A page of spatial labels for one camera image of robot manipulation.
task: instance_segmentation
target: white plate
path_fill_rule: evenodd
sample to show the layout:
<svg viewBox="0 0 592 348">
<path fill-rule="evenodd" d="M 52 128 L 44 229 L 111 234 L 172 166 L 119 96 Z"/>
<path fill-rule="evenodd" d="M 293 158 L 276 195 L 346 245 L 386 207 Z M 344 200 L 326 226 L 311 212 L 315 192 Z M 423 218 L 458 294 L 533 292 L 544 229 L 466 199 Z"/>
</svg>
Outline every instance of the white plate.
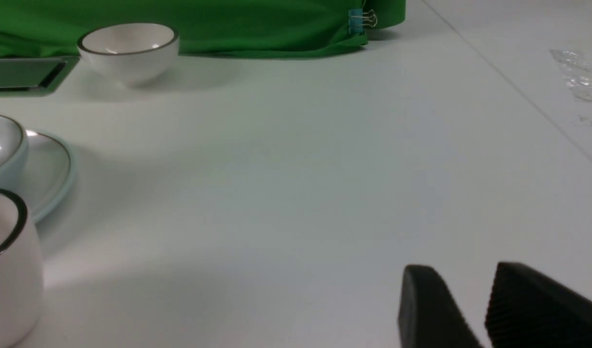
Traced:
<svg viewBox="0 0 592 348">
<path fill-rule="evenodd" d="M 49 214 L 70 191 L 77 174 L 72 149 L 57 136 L 26 130 L 29 157 L 17 188 L 34 223 Z"/>
</svg>

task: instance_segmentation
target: green backdrop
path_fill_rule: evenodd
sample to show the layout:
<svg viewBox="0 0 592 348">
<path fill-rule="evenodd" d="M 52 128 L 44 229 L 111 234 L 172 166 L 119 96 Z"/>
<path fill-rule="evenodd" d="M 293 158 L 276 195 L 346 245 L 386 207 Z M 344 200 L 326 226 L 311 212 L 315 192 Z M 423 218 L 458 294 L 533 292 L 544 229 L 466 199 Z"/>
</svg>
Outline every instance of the green backdrop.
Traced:
<svg viewBox="0 0 592 348">
<path fill-rule="evenodd" d="M 363 6 L 376 29 L 405 18 L 405 0 L 0 0 L 0 57 L 78 55 L 81 35 L 126 22 L 175 28 L 184 55 L 322 57 L 367 43 L 348 24 Z"/>
</svg>

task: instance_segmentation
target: textured rubber pad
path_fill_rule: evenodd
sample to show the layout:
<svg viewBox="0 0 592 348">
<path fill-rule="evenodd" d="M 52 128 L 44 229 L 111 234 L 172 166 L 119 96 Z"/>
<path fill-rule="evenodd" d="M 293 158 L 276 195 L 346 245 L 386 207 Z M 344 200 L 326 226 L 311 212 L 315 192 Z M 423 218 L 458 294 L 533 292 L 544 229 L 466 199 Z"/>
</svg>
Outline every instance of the textured rubber pad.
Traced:
<svg viewBox="0 0 592 348">
<path fill-rule="evenodd" d="M 592 348 L 592 302 L 524 264 L 500 262 L 485 326 L 494 348 Z"/>
<path fill-rule="evenodd" d="M 404 269 L 398 326 L 402 348 L 480 348 L 446 283 L 429 266 Z"/>
</svg>

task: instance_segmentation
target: white bowl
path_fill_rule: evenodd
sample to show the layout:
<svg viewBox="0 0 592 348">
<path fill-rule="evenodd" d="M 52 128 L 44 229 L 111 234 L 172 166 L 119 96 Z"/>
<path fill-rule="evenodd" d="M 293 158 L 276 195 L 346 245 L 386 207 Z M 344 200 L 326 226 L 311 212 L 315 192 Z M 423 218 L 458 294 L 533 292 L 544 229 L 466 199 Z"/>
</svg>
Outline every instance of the white bowl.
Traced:
<svg viewBox="0 0 592 348">
<path fill-rule="evenodd" d="M 0 115 L 0 188 L 14 191 L 28 154 L 29 142 L 23 126 Z"/>
<path fill-rule="evenodd" d="M 161 24 L 127 23 L 90 31 L 77 46 L 98 73 L 134 87 L 169 68 L 179 52 L 179 36 Z"/>
</svg>

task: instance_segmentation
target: white cup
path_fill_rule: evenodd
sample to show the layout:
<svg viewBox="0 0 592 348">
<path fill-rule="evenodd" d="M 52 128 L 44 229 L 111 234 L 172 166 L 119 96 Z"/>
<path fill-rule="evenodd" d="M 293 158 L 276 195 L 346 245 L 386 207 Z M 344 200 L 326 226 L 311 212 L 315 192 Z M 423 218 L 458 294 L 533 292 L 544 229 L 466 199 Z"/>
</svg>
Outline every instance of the white cup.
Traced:
<svg viewBox="0 0 592 348">
<path fill-rule="evenodd" d="M 19 342 L 42 305 L 42 254 L 24 201 L 0 189 L 0 348 Z"/>
</svg>

